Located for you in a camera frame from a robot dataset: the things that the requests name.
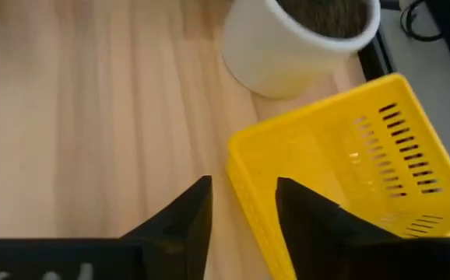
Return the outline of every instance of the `wooden table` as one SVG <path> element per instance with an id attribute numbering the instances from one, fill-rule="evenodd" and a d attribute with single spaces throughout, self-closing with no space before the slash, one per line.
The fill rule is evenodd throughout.
<path id="1" fill-rule="evenodd" d="M 206 278 L 270 277 L 227 141 L 364 78 L 352 58 L 295 100 L 251 94 L 220 56 L 230 4 L 0 0 L 0 236 L 120 236 L 211 174 Z"/>

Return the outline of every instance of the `gray surface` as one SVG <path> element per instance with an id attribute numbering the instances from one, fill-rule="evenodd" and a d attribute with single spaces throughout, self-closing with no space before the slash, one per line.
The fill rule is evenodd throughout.
<path id="1" fill-rule="evenodd" d="M 417 9 L 414 30 L 423 35 L 438 29 L 427 8 Z M 404 74 L 450 154 L 450 52 L 443 40 L 409 39 L 399 27 L 399 12 L 382 10 L 383 36 L 398 72 Z"/>

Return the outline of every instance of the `white cup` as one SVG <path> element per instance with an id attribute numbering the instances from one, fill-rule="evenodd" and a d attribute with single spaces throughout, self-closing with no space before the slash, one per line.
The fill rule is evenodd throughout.
<path id="1" fill-rule="evenodd" d="M 367 3 L 364 31 L 337 39 L 303 27 L 277 0 L 236 0 L 224 26 L 223 59 L 232 75 L 250 90 L 270 98 L 296 96 L 372 40 L 381 6 L 379 0 Z"/>

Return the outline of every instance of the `yellow basket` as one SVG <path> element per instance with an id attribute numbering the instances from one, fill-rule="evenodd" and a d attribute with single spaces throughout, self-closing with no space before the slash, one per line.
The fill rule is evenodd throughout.
<path id="1" fill-rule="evenodd" d="M 277 177 L 402 236 L 450 236 L 450 158 L 401 75 L 238 132 L 228 173 L 275 279 L 295 279 Z"/>

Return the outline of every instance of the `coffee grounds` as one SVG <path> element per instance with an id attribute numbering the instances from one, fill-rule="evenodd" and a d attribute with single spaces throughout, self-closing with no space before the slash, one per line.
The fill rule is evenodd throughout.
<path id="1" fill-rule="evenodd" d="M 351 38 L 364 31 L 368 11 L 364 0 L 277 0 L 299 24 L 318 34 Z"/>

